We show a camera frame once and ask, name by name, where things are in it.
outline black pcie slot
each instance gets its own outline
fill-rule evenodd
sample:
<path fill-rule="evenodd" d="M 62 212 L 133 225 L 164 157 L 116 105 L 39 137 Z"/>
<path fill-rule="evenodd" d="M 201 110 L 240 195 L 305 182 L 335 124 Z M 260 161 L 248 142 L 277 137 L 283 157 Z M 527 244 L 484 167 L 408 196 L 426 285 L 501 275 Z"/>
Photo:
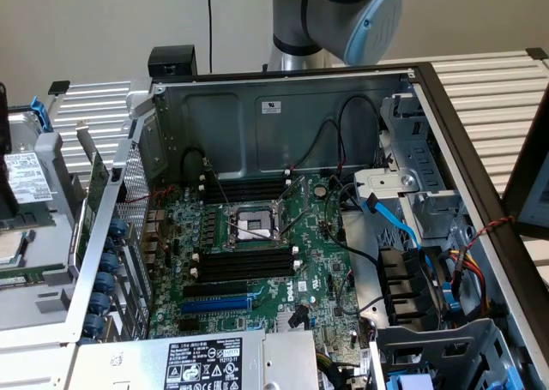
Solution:
<path fill-rule="evenodd" d="M 202 283 L 294 275 L 289 249 L 201 255 L 198 267 Z"/>
<path fill-rule="evenodd" d="M 238 182 L 222 182 L 227 199 L 233 202 L 261 201 L 277 199 L 284 191 L 284 180 L 248 180 Z M 206 204 L 223 203 L 225 198 L 219 186 L 211 183 L 206 191 Z"/>
<path fill-rule="evenodd" d="M 234 281 L 232 283 L 186 285 L 183 288 L 183 296 L 188 297 L 212 297 L 212 296 L 237 296 L 248 293 L 248 283 Z"/>

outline power supply label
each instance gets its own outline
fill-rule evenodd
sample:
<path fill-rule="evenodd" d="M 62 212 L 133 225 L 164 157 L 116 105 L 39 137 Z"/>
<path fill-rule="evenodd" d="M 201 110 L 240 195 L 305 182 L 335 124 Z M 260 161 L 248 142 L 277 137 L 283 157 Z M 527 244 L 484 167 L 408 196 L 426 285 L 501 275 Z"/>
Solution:
<path fill-rule="evenodd" d="M 172 343 L 165 390 L 239 390 L 242 388 L 242 339 Z"/>
<path fill-rule="evenodd" d="M 52 200 L 48 182 L 35 153 L 6 154 L 8 183 L 19 204 Z"/>

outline green circuit board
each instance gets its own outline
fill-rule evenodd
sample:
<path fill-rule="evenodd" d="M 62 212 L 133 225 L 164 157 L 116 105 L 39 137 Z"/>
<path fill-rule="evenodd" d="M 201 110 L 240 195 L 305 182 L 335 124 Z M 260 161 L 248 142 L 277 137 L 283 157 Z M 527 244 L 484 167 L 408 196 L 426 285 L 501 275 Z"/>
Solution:
<path fill-rule="evenodd" d="M 201 206 L 193 195 L 185 201 L 184 191 L 176 188 L 164 201 L 166 211 L 164 243 L 173 246 L 177 238 L 178 251 L 172 252 L 171 267 L 166 268 L 164 253 L 159 250 L 154 261 L 152 274 L 154 286 L 154 311 L 151 315 L 149 338 L 158 339 L 189 334 L 224 333 L 255 329 L 265 329 L 267 333 L 287 331 L 287 317 L 296 306 L 303 304 L 309 308 L 311 330 L 316 347 L 329 353 L 334 361 L 353 362 L 359 360 L 359 343 L 351 344 L 350 334 L 359 330 L 356 316 L 344 315 L 336 307 L 335 293 L 339 291 L 343 279 L 351 269 L 349 254 L 331 240 L 326 240 L 319 229 L 324 220 L 324 200 L 313 195 L 318 184 L 328 187 L 328 179 L 318 175 L 305 176 L 302 185 L 296 186 L 284 199 L 284 223 L 281 228 L 298 217 L 308 205 L 291 230 L 284 234 L 287 243 L 297 246 L 299 253 L 294 256 L 302 261 L 293 277 L 256 279 L 248 281 L 248 292 L 258 293 L 251 310 L 222 311 L 198 315 L 181 315 L 181 303 L 186 299 L 183 288 L 194 283 L 190 277 L 193 227 L 211 223 L 215 217 L 215 234 L 212 252 L 222 251 L 226 246 L 229 227 L 226 225 L 226 206 Z M 265 202 L 246 203 L 246 206 L 264 206 Z M 335 219 L 335 197 L 329 203 L 328 222 Z M 330 294 L 327 279 L 331 275 L 334 291 Z M 342 292 L 341 301 L 348 309 L 357 306 L 353 288 Z M 179 330 L 179 321 L 187 317 L 198 317 L 199 330 L 189 333 Z"/>

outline robotic arm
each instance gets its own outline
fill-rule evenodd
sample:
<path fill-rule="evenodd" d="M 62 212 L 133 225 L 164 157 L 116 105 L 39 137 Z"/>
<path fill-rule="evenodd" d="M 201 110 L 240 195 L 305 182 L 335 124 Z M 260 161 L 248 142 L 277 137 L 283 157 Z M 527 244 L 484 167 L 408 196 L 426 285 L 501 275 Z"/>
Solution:
<path fill-rule="evenodd" d="M 402 0 L 273 0 L 269 71 L 375 64 L 389 47 Z"/>

